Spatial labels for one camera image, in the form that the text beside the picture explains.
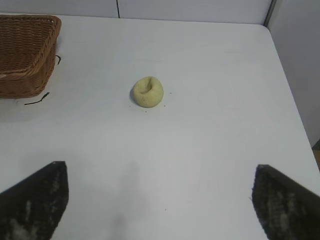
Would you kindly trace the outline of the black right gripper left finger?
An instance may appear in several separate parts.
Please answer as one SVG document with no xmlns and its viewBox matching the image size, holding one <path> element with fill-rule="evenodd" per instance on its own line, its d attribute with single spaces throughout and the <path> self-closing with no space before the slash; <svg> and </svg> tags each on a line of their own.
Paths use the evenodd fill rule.
<svg viewBox="0 0 320 240">
<path fill-rule="evenodd" d="M 50 240 L 68 202 L 66 162 L 51 162 L 0 194 L 0 238 Z"/>
</svg>

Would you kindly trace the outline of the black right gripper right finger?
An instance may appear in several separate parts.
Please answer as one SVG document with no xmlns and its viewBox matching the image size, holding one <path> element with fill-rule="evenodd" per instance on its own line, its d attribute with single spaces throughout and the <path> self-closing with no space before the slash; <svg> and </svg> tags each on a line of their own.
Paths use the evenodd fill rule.
<svg viewBox="0 0 320 240">
<path fill-rule="evenodd" d="M 256 167 L 251 199 L 269 240 L 320 238 L 320 197 L 274 167 Z"/>
</svg>

